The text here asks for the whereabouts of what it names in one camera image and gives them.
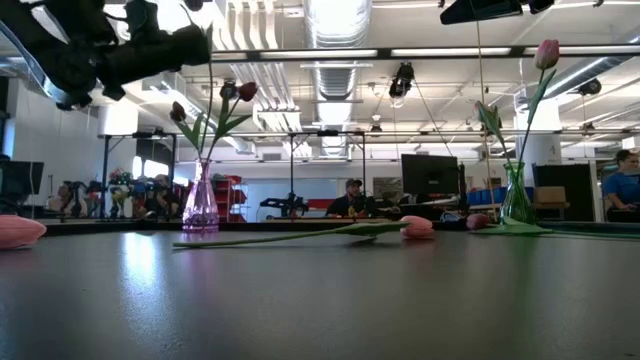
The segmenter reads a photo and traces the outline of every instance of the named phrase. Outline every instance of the cap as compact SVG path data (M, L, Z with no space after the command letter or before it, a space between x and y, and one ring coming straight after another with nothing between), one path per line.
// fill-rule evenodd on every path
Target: cap
M357 185L358 187L362 186L362 181L357 179L349 179L347 180L345 187L349 187L351 185Z

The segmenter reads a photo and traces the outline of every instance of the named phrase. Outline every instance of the air duct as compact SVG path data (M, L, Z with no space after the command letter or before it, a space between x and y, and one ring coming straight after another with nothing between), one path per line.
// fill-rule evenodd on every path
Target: air duct
M371 0L305 0L305 22L309 46L314 49L363 47L369 28ZM354 64L355 62L336 62ZM353 104L357 69L315 69L317 105L322 126L345 130ZM346 152L344 137L323 138L323 152L341 156Z
M618 38L615 43L637 44L639 41L640 27L636 27L633 31ZM587 81L604 74L632 58L633 56L609 56L582 60L568 70L556 75L549 84L545 97L556 97L567 91L576 89Z

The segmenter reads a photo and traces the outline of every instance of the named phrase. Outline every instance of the blue shirt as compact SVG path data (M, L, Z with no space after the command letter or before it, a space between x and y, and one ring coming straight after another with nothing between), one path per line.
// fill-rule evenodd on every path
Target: blue shirt
M640 202L640 184L635 176L616 172L602 186L604 195L616 194L624 204Z

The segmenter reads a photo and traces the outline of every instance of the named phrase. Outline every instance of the table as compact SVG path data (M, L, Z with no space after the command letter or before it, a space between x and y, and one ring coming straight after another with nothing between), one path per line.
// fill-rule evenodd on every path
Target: table
M443 231L173 250L180 238L0 252L0 359L640 356L638 242Z
M557 218L545 218L544 220L564 220L564 211L568 209L571 204L568 202L565 203L535 203L533 204L534 209L536 210L558 210ZM496 210L500 210L502 204L486 204L486 205L472 205L469 206L469 211L471 212L493 212Z
M332 224L353 224L353 223L363 223L363 224L379 224L384 222L389 222L391 220L386 218L328 218L328 217L320 217L320 218L298 218L298 219L267 219L265 222L274 223L274 224L286 224L291 222L297 223L332 223Z

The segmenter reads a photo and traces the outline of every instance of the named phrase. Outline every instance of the cardboard box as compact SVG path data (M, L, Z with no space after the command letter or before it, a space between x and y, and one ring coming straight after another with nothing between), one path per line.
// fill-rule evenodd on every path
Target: cardboard box
M541 186L533 193L533 202L536 204L565 203L567 195L564 186Z

